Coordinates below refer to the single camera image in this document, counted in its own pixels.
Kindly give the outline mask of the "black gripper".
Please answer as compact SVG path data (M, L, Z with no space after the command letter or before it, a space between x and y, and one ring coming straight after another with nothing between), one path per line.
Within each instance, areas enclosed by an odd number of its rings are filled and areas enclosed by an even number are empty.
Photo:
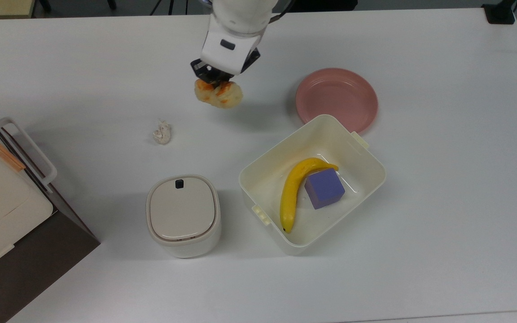
M253 49L253 51L246 58L241 71L245 72L260 57L261 54L258 48ZM210 65L201 61L201 59L192 61L190 65L193 73L197 76L198 79L207 79L207 83L211 84L213 87L221 86L221 84L224 82L229 82L234 77L234 75L230 73L221 71L218 68L211 67Z

